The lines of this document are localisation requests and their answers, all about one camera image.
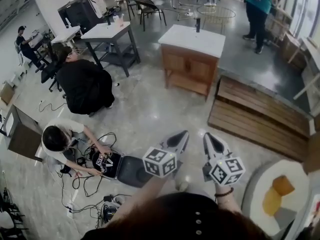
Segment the power strip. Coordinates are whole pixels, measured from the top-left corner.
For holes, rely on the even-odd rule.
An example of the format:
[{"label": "power strip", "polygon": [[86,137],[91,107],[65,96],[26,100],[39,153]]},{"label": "power strip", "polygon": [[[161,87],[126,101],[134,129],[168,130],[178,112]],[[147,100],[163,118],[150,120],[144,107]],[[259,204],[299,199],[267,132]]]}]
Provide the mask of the power strip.
[{"label": "power strip", "polygon": [[66,206],[69,207],[69,209],[66,208],[66,215],[67,215],[70,219],[73,219],[73,218],[74,218],[74,214],[72,213],[72,210],[74,209],[74,205],[73,205],[72,203],[68,202],[68,203],[66,204]]}]

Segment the white cube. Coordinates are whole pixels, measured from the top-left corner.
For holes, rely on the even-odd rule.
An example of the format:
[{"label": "white cube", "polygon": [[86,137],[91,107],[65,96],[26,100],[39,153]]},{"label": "white cube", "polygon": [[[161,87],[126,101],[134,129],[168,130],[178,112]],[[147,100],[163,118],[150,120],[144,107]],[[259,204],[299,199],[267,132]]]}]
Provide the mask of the white cube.
[{"label": "white cube", "polygon": [[209,174],[220,186],[227,186],[236,183],[246,172],[244,163],[240,157],[216,160],[211,164]]},{"label": "white cube", "polygon": [[176,153],[150,147],[142,158],[147,173],[163,178],[177,168]]}]

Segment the wrist bracelet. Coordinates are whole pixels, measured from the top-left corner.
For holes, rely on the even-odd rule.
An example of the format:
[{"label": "wrist bracelet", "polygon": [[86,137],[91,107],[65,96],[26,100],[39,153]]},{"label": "wrist bracelet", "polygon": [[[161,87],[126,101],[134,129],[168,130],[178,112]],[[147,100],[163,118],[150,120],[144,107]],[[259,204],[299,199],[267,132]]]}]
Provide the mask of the wrist bracelet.
[{"label": "wrist bracelet", "polygon": [[217,193],[216,193],[216,194],[214,194],[214,196],[215,196],[216,198],[222,198],[222,197],[225,197],[225,196],[231,194],[233,191],[234,191],[234,188],[232,187],[228,192],[226,192],[226,193],[224,193],[224,194],[217,194]]}]

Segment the gray floor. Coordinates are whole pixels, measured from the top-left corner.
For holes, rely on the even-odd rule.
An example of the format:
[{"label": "gray floor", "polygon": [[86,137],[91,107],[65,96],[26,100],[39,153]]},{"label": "gray floor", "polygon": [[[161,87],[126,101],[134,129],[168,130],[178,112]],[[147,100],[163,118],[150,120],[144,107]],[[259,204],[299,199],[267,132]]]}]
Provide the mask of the gray floor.
[{"label": "gray floor", "polygon": [[[222,3],[226,3],[226,6],[235,10],[237,17],[226,30],[226,45],[220,67],[236,72],[244,78],[255,80],[275,92],[281,92],[289,99],[291,93],[295,93],[299,86],[302,87],[302,80],[298,75],[289,76],[289,68],[282,67],[281,65],[285,65],[283,62],[273,59],[275,51],[266,48],[262,55],[255,55],[251,44],[241,39],[241,35],[248,27],[244,18],[243,4],[233,0],[223,0]],[[48,91],[51,81],[41,84],[40,74],[34,73],[34,68],[22,79],[13,103],[37,120],[42,128],[52,118],[60,116],[87,125],[97,137],[114,132],[117,136],[115,148],[135,157],[142,157],[146,150],[159,142],[164,135],[186,129],[190,133],[190,140],[181,159],[183,165],[176,181],[195,184],[212,197],[215,193],[214,186],[211,182],[204,182],[202,175],[202,166],[206,162],[202,137],[207,131],[219,135],[227,141],[234,154],[242,158],[247,170],[240,183],[234,186],[235,198],[241,204],[245,187],[252,173],[264,163],[278,161],[282,157],[207,126],[215,85],[211,88],[207,101],[201,95],[180,88],[164,88],[164,73],[157,40],[173,23],[189,26],[195,23],[193,20],[176,22],[174,21],[176,16],[175,12],[166,11],[167,27],[159,21],[157,15],[151,16],[148,20],[146,19],[145,33],[139,26],[139,18],[135,17],[132,20],[141,63],[130,68],[128,78],[121,68],[113,65],[106,67],[112,78],[120,83],[119,87],[113,89],[116,101],[112,109],[102,109],[91,118],[87,115],[70,113],[66,105],[56,111],[51,111],[47,107],[43,112],[39,112],[40,101],[42,101],[41,108],[52,103],[55,109],[65,100],[62,98],[62,93],[56,89],[53,92]],[[113,139],[108,137],[106,143],[112,141]],[[62,182],[55,172],[60,169],[60,166],[56,165],[50,157],[47,159],[43,151],[39,154],[44,159],[42,163],[8,151],[4,140],[0,143],[0,171],[5,171],[4,176],[12,199],[26,215],[24,222],[30,228],[27,232],[29,239],[79,239],[85,232],[95,228],[96,219],[90,216],[88,210],[74,214],[73,219],[67,217],[67,210],[61,204]],[[68,175],[63,177],[65,189],[63,203],[68,203],[72,195],[75,209],[96,204],[103,199],[103,196],[130,195],[136,191],[135,188],[118,181],[103,179],[98,193],[92,197],[86,197],[83,183],[78,193],[72,188],[73,179]],[[98,177],[87,181],[86,189],[89,194],[96,190],[98,182]],[[4,177],[1,178],[0,183],[3,188]],[[172,190],[173,185],[174,182],[168,182],[164,192]],[[96,212],[92,210],[91,215],[95,217]]]}]

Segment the yellow cushion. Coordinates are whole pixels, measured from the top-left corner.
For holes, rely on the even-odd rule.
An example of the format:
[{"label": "yellow cushion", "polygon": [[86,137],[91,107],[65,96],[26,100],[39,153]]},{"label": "yellow cushion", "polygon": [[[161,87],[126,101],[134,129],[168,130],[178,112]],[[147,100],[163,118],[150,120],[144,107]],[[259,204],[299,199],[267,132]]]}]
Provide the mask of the yellow cushion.
[{"label": "yellow cushion", "polygon": [[290,194],[295,190],[294,186],[292,186],[288,178],[284,175],[274,179],[272,182],[272,187],[282,197]]},{"label": "yellow cushion", "polygon": [[262,202],[263,210],[269,216],[274,216],[281,206],[281,195],[271,187],[264,196]]}]

